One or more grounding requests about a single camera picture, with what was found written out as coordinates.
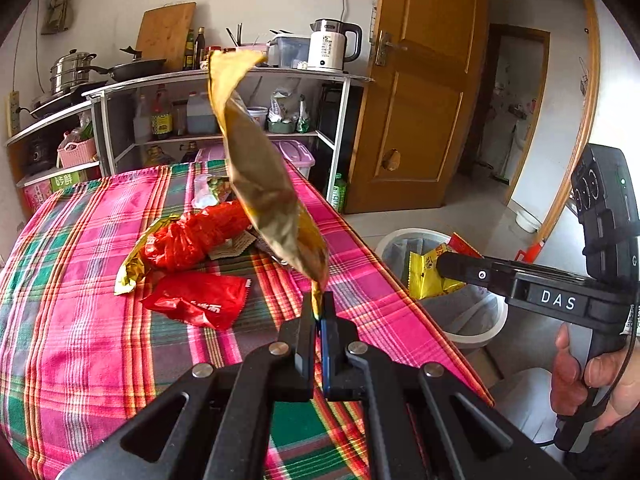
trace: yellow bottle label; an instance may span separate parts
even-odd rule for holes
[[[174,129],[174,120],[171,117],[171,114],[156,115],[152,118],[152,126],[154,134],[168,134]]]

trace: trash can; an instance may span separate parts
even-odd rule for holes
[[[426,254],[449,239],[448,235],[428,229],[400,229],[382,239],[376,254],[407,287],[409,253]],[[485,346],[507,320],[504,298],[477,285],[465,285],[450,294],[417,303],[461,350]]]

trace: white pants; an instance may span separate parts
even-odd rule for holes
[[[551,409],[551,373],[544,368],[523,370],[503,379],[490,389],[495,409],[533,442],[552,440],[556,414]],[[564,451],[553,444],[543,448],[558,462]]]

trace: human hand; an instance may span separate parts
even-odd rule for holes
[[[580,381],[580,365],[569,353],[569,329],[562,324],[556,336],[558,354],[551,375],[551,408],[558,415],[573,415],[587,398],[587,388]],[[626,346],[617,352],[594,357],[587,363],[584,383],[599,388],[611,384],[622,366]],[[612,426],[631,413],[640,402],[640,349],[634,347],[618,386],[611,393],[609,403],[596,421],[594,431]]]

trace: frying pan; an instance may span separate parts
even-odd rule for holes
[[[110,75],[111,78],[118,83],[129,81],[131,79],[138,79],[139,77],[157,75],[162,72],[162,66],[166,59],[141,59],[142,52],[133,49],[130,45],[127,48],[121,48],[120,50],[127,54],[133,54],[133,61],[130,63],[116,65],[111,68],[89,65],[79,68],[78,72],[94,70],[98,74]]]

